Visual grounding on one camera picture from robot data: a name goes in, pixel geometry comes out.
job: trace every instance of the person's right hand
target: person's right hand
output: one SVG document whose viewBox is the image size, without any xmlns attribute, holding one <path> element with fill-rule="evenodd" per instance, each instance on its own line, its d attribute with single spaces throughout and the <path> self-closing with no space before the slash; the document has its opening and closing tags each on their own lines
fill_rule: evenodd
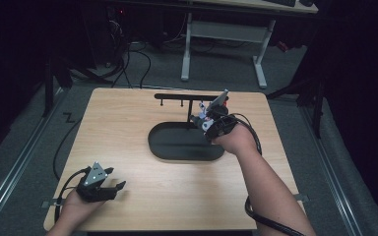
<svg viewBox="0 0 378 236">
<path fill-rule="evenodd" d="M 229 134 L 213 139 L 213 143 L 221 145 L 226 151 L 235 155 L 243 150 L 257 149 L 253 135 L 241 124 L 235 125 Z"/>
</svg>

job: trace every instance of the human arm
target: human arm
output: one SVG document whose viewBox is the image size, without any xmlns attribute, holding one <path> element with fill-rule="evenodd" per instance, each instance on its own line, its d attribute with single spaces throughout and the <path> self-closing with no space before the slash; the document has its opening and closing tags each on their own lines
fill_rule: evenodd
<svg viewBox="0 0 378 236">
<path fill-rule="evenodd" d="M 68 236 L 105 202 L 88 203 L 81 199 L 76 190 L 69 193 L 61 209 L 60 217 L 47 232 L 47 236 Z"/>
<path fill-rule="evenodd" d="M 257 151 L 253 136 L 245 126 L 236 125 L 231 133 L 214 139 L 214 143 L 236 155 L 254 212 L 304 235 L 315 235 L 306 214 L 286 184 Z M 257 226 L 261 235 L 283 235 L 263 224 Z"/>
</svg>

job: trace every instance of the black base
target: black base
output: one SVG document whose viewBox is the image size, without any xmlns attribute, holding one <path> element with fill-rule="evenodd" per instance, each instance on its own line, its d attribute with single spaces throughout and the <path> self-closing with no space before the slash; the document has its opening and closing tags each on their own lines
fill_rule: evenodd
<svg viewBox="0 0 378 236">
<path fill-rule="evenodd" d="M 166 160 L 211 161 L 223 155 L 223 148 L 211 145 L 204 132 L 190 122 L 164 122 L 149 133 L 152 153 Z"/>
</svg>

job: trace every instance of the desk leg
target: desk leg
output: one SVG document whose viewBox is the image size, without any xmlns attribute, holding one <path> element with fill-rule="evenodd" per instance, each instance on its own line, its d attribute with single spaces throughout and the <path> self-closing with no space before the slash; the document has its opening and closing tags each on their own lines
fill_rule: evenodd
<svg viewBox="0 0 378 236">
<path fill-rule="evenodd" d="M 258 56 L 253 57 L 254 68 L 256 69 L 257 80 L 259 81 L 260 89 L 267 87 L 266 78 L 263 73 L 262 60 L 266 52 L 266 48 L 269 44 L 270 37 L 272 36 L 273 28 L 275 27 L 275 20 L 271 20 L 269 26 L 265 32 L 265 36 L 262 42 L 262 48 Z"/>
<path fill-rule="evenodd" d="M 192 32 L 192 13 L 188 13 L 188 23 L 186 26 L 186 47 L 185 54 L 183 55 L 182 64 L 182 81 L 189 81 L 189 69 L 190 69 L 190 37 Z"/>
</svg>

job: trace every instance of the gray carpet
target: gray carpet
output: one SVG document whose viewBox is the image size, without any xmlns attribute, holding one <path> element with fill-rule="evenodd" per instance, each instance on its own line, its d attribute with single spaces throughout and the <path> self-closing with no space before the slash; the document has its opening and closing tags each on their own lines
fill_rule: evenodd
<svg viewBox="0 0 378 236">
<path fill-rule="evenodd" d="M 132 48 L 137 50 L 142 47 L 143 44 L 135 44 Z M 263 61 L 268 88 L 259 89 L 251 64 L 251 56 L 256 48 L 258 46 L 255 44 L 233 48 L 195 43 L 190 80 L 183 83 L 180 81 L 183 49 L 179 43 L 168 44 L 168 47 L 164 47 L 162 50 L 147 45 L 141 52 L 150 57 L 151 69 L 144 79 L 144 85 L 179 89 L 218 91 L 229 89 L 270 93 L 289 84 L 306 51 L 306 48 L 300 48 L 282 53 L 275 47 L 268 48 Z M 144 55 L 130 53 L 127 76 L 133 87 L 138 86 L 148 66 L 149 61 Z M 102 74 L 106 70 L 108 69 L 100 68 L 97 72 Z M 75 80 L 69 91 L 61 93 L 66 97 L 54 111 L 52 119 L 49 120 L 47 128 L 31 154 L 27 168 L 0 211 L 0 235 L 45 234 L 42 223 L 47 209 L 40 206 L 43 201 L 52 198 L 57 186 L 52 171 L 53 156 L 63 137 L 73 126 L 73 123 L 68 122 L 66 113 L 71 113 L 70 120 L 80 119 L 86 110 L 92 90 L 99 87 L 106 86 L 90 81 Z M 118 80 L 117 87 L 128 87 L 124 76 Z M 42 88 L 13 123 L 11 132 L 0 146 L 0 184 L 5 180 L 41 119 L 43 97 L 44 90 Z M 294 95 L 287 95 L 269 102 L 299 192 L 309 197 L 310 201 L 304 204 L 306 212 L 318 235 L 348 235 L 332 190 L 323 174 L 313 136 L 308 131 L 308 124 L 301 113 L 301 109 L 306 108 L 296 107 L 293 98 Z M 68 136 L 57 155 L 56 166 L 59 174 L 62 172 L 77 130 L 78 128 L 74 129 Z M 349 158 L 331 117 L 327 102 L 324 103 L 321 135 L 320 142 L 332 160 L 336 174 L 338 174 L 358 220 L 362 235 L 378 235 L 377 206 Z"/>
</svg>

